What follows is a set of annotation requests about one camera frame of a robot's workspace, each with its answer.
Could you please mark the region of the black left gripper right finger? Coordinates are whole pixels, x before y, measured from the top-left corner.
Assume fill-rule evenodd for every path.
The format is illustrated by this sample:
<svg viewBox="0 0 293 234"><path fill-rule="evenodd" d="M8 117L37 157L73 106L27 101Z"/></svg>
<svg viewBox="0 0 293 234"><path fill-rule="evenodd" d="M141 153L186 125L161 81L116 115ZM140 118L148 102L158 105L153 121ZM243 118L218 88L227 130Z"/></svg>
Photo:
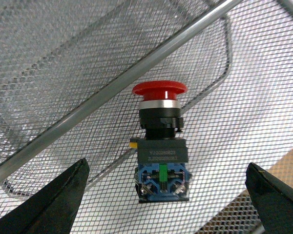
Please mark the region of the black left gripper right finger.
<svg viewBox="0 0 293 234"><path fill-rule="evenodd" d="M245 185L267 234L293 234L293 188L255 163Z"/></svg>

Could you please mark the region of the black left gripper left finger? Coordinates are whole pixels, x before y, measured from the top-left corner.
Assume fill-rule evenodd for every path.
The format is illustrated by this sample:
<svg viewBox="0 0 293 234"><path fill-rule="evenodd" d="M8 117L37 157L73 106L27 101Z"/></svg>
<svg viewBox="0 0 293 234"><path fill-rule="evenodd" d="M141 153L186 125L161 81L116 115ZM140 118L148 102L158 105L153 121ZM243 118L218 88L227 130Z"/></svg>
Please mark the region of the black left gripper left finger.
<svg viewBox="0 0 293 234"><path fill-rule="evenodd" d="M0 234L68 234L83 199L89 165L82 158L0 218Z"/></svg>

